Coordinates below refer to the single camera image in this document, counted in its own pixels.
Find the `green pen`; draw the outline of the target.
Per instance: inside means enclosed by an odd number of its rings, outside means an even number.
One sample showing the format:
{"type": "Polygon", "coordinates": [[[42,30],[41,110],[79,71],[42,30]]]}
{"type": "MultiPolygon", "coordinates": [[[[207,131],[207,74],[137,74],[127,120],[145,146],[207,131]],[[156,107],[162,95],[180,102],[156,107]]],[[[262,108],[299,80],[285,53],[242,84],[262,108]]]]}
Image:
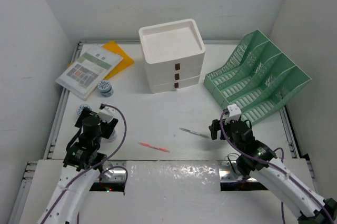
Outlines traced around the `green pen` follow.
{"type": "Polygon", "coordinates": [[[200,136],[200,137],[203,137],[203,138],[206,138],[206,139],[210,138],[206,134],[202,134],[202,133],[199,133],[199,132],[196,132],[196,131],[193,131],[193,130],[189,130],[189,129],[186,129],[186,128],[179,128],[179,129],[184,131],[184,132],[187,132],[187,133],[190,133],[190,134],[193,134],[193,135],[197,135],[197,136],[200,136]]]}

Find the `orange pen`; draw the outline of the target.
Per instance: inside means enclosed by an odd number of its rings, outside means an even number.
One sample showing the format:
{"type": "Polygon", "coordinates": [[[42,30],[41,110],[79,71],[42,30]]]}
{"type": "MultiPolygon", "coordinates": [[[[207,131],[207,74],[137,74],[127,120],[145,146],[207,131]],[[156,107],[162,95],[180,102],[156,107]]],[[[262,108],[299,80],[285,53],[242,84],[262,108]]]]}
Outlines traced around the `orange pen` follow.
{"type": "Polygon", "coordinates": [[[156,147],[154,145],[151,145],[151,144],[148,144],[148,143],[145,143],[145,142],[139,142],[139,145],[142,145],[142,146],[147,147],[147,148],[159,150],[159,151],[162,151],[162,152],[170,153],[170,151],[168,149],[156,147]]]}

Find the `white drawer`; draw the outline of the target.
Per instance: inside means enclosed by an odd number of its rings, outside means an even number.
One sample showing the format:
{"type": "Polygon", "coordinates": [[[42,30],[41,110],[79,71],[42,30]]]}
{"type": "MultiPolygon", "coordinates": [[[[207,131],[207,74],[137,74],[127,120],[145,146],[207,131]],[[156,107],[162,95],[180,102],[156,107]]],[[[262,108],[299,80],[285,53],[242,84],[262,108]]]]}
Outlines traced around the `white drawer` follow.
{"type": "Polygon", "coordinates": [[[169,73],[167,75],[148,76],[147,79],[150,85],[161,85],[199,76],[201,73],[201,69],[202,69],[201,67],[196,67],[189,70],[182,70],[178,72],[169,73]]]}
{"type": "Polygon", "coordinates": [[[200,76],[191,77],[189,79],[179,80],[177,82],[165,83],[160,85],[151,85],[150,90],[152,93],[162,93],[167,91],[175,91],[185,87],[198,84],[200,76]]]}
{"type": "Polygon", "coordinates": [[[151,73],[154,75],[164,75],[179,70],[188,70],[195,67],[201,67],[203,64],[203,60],[204,56],[202,55],[154,64],[145,63],[145,69],[147,73],[151,73]]]}

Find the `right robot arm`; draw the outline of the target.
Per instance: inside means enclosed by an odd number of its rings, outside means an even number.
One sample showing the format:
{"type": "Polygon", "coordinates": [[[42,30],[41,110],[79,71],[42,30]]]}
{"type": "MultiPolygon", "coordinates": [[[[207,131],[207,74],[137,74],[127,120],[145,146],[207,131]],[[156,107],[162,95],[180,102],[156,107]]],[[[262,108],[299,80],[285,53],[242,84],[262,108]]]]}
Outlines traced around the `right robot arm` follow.
{"type": "Polygon", "coordinates": [[[249,120],[213,120],[209,130],[213,140],[226,140],[240,153],[236,160],[239,174],[266,187],[291,210],[298,223],[334,222],[336,200],[318,195],[298,179],[272,149],[254,137],[249,120]]]}

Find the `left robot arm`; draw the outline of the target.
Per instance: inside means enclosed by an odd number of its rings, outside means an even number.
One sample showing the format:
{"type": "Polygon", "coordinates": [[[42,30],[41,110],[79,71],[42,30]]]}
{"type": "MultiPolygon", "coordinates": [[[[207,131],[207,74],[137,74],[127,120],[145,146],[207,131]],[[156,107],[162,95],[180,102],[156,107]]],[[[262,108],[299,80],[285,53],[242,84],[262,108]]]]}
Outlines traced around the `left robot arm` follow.
{"type": "Polygon", "coordinates": [[[118,119],[116,110],[102,104],[99,112],[84,108],[75,123],[77,133],[66,146],[61,175],[51,199],[37,223],[76,223],[81,204],[103,172],[101,140],[110,138],[118,119]]]}

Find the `white printed booklet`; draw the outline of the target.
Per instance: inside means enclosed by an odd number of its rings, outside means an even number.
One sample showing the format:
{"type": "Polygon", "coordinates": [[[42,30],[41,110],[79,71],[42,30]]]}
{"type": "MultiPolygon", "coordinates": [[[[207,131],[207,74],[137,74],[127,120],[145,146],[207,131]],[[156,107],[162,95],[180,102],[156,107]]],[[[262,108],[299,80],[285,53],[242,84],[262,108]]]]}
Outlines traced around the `white printed booklet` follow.
{"type": "Polygon", "coordinates": [[[98,45],[91,45],[56,79],[56,83],[78,98],[86,100],[99,81],[103,80],[122,60],[119,54],[98,45]]]}

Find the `green file rack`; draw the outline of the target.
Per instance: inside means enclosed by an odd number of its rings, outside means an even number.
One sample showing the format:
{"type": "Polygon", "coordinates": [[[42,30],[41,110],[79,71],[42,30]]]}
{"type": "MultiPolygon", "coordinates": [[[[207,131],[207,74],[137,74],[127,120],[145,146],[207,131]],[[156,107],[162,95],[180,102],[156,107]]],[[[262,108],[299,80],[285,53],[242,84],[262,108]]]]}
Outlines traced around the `green file rack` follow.
{"type": "Polygon", "coordinates": [[[236,104],[253,125],[282,109],[311,78],[267,36],[246,34],[229,59],[208,73],[204,86],[224,109],[236,104]]]}

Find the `yellow folder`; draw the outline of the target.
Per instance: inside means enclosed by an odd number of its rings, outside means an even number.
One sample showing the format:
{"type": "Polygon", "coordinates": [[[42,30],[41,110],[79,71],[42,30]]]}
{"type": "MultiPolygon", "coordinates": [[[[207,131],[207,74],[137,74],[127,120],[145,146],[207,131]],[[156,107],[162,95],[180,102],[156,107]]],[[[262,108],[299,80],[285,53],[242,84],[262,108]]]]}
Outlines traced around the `yellow folder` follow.
{"type": "Polygon", "coordinates": [[[122,55],[94,44],[60,76],[60,79],[88,89],[89,85],[103,80],[123,61],[122,55]]]}

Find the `white three-drawer organizer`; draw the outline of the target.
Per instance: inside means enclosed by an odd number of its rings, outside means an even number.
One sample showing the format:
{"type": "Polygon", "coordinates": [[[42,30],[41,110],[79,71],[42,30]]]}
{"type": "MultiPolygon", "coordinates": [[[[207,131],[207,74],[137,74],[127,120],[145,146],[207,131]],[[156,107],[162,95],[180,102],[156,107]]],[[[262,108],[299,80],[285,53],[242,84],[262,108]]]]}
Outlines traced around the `white three-drawer organizer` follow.
{"type": "MultiPolygon", "coordinates": [[[[195,20],[174,21],[139,29],[145,63],[154,64],[204,56],[205,45],[195,20]]],[[[147,73],[146,76],[160,76],[147,73]]]]}

